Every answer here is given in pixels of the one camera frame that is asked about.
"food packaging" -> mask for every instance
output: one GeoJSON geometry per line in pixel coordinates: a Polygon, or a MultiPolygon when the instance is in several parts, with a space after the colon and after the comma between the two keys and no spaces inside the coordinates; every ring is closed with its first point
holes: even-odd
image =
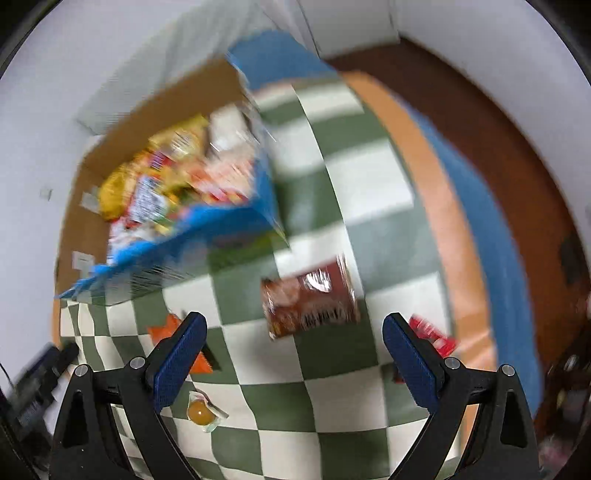
{"type": "MultiPolygon", "coordinates": [[[[412,315],[408,321],[408,325],[410,328],[412,328],[417,337],[424,340],[429,340],[429,342],[433,345],[435,350],[437,350],[437,353],[439,353],[442,358],[447,358],[457,348],[457,342],[454,338],[445,335],[434,325],[418,315],[412,315]]],[[[404,383],[404,379],[402,378],[402,375],[400,375],[396,365],[394,365],[393,380],[396,383],[404,383]]]]}
{"type": "Polygon", "coordinates": [[[254,189],[254,149],[245,146],[226,152],[223,160],[216,161],[199,171],[190,171],[190,185],[201,195],[204,203],[230,203],[238,205],[248,201],[254,189]]]}
{"type": "Polygon", "coordinates": [[[272,339],[361,319],[343,257],[293,277],[265,278],[261,297],[272,339]]]}
{"type": "Polygon", "coordinates": [[[202,157],[207,146],[207,125],[207,119],[197,115],[152,135],[148,139],[148,148],[173,161],[202,157]]]}
{"type": "Polygon", "coordinates": [[[211,433],[230,415],[216,407],[202,390],[189,392],[187,417],[199,425],[205,433],[211,433]]]}
{"type": "Polygon", "coordinates": [[[165,216],[168,212],[168,201],[164,195],[157,193],[158,180],[142,175],[135,187],[128,210],[128,218],[132,222],[146,223],[165,216]]]}
{"type": "Polygon", "coordinates": [[[107,244],[107,265],[117,263],[119,254],[139,240],[154,242],[157,233],[152,224],[136,225],[127,228],[128,220],[121,217],[111,223],[111,232],[107,244]]]}
{"type": "Polygon", "coordinates": [[[105,220],[114,220],[125,214],[139,175],[145,171],[150,159],[145,151],[130,162],[117,167],[99,189],[100,214],[105,220]]]}
{"type": "Polygon", "coordinates": [[[210,142],[217,152],[231,150],[252,139],[244,114],[235,103],[212,112],[209,121],[210,142]]]}

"black device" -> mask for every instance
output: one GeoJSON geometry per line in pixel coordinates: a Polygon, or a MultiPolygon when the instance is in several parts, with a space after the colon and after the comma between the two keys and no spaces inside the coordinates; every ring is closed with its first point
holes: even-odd
{"type": "MultiPolygon", "coordinates": [[[[205,318],[190,313],[175,334],[123,368],[77,367],[64,398],[50,466],[51,480],[136,478],[117,432],[112,404],[122,405],[155,480],[199,476],[180,452],[159,412],[172,404],[207,335],[205,318]]],[[[386,317],[384,342],[417,404],[430,417],[390,480],[434,479],[454,441],[465,408],[478,415],[454,480],[539,478],[534,428],[513,367],[496,372],[443,359],[398,313],[386,317]]]]}
{"type": "Polygon", "coordinates": [[[43,415],[54,403],[53,390],[78,346],[69,343],[62,350],[48,345],[25,369],[6,397],[0,391],[0,464],[3,473],[19,478],[36,478],[33,466],[47,471],[52,438],[43,415]]]}

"snack bag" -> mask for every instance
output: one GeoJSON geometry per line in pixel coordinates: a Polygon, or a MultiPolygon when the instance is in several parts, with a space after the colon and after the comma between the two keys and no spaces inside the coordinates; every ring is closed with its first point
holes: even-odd
{"type": "MultiPolygon", "coordinates": [[[[429,340],[442,358],[447,358],[457,348],[457,342],[455,339],[445,335],[431,323],[418,315],[412,315],[408,321],[408,325],[419,338],[429,340]]],[[[394,381],[396,383],[404,383],[404,379],[398,372],[396,365],[394,365],[394,381]]]]}
{"type": "Polygon", "coordinates": [[[189,187],[183,172],[174,165],[166,165],[160,170],[160,184],[157,192],[166,196],[174,195],[189,187]]]}
{"type": "Polygon", "coordinates": [[[254,191],[255,148],[252,144],[220,153],[207,165],[187,166],[185,174],[192,188],[207,204],[240,204],[254,191]]]}
{"type": "Polygon", "coordinates": [[[272,339],[361,320],[342,257],[295,277],[263,279],[261,296],[272,339]]]}
{"type": "Polygon", "coordinates": [[[212,112],[209,122],[210,142],[217,152],[231,150],[241,143],[252,141],[244,114],[235,103],[212,112]]]}
{"type": "Polygon", "coordinates": [[[137,154],[131,162],[117,167],[99,189],[100,214],[105,220],[114,220],[125,214],[139,175],[144,172],[150,159],[145,151],[137,154]]]}
{"type": "Polygon", "coordinates": [[[145,223],[166,215],[168,201],[164,195],[157,193],[157,189],[158,180],[154,177],[142,175],[139,178],[129,204],[129,220],[145,223]]]}
{"type": "Polygon", "coordinates": [[[162,130],[148,139],[153,152],[161,152],[173,161],[202,157],[207,147],[208,121],[202,115],[162,130]]]}
{"type": "Polygon", "coordinates": [[[156,230],[153,225],[146,223],[128,228],[129,220],[121,217],[111,223],[109,242],[107,244],[107,265],[116,263],[119,253],[138,240],[154,242],[156,230]]]}

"red snack package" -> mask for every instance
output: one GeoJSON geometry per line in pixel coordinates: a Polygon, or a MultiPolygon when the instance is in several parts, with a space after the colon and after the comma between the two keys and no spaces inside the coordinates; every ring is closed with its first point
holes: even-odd
{"type": "MultiPolygon", "coordinates": [[[[419,338],[429,340],[442,358],[450,356],[457,348],[457,342],[455,339],[440,332],[431,323],[422,319],[418,315],[411,316],[408,324],[419,338]]],[[[394,381],[396,383],[404,383],[404,379],[398,372],[396,365],[394,365],[394,381]]]]}
{"type": "Polygon", "coordinates": [[[261,297],[272,339],[361,319],[343,258],[295,277],[265,278],[261,297]]]}

